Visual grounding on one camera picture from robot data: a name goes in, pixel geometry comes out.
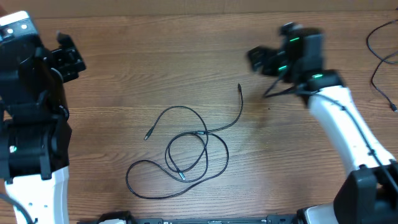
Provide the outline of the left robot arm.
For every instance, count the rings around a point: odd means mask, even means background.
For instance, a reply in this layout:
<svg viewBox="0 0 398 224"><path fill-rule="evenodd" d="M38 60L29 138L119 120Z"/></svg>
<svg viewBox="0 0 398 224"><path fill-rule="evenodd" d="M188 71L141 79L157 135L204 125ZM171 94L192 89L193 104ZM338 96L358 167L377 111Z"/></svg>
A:
<svg viewBox="0 0 398 224"><path fill-rule="evenodd" d="M64 84L86 68L69 35L44 47L27 25L1 28L1 178L18 223L68 223L72 129Z"/></svg>

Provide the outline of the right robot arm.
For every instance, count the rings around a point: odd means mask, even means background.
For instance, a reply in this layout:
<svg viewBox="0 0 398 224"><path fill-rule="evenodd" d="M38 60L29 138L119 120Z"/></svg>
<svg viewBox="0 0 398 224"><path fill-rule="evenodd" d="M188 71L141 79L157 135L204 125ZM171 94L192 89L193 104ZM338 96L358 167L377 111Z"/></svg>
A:
<svg viewBox="0 0 398 224"><path fill-rule="evenodd" d="M286 82L301 97L337 150L346 180L330 203L301 208L286 223L396 223L397 159L377 140L350 89L323 66L323 32L294 22L283 25L279 48L248 51L251 69Z"/></svg>

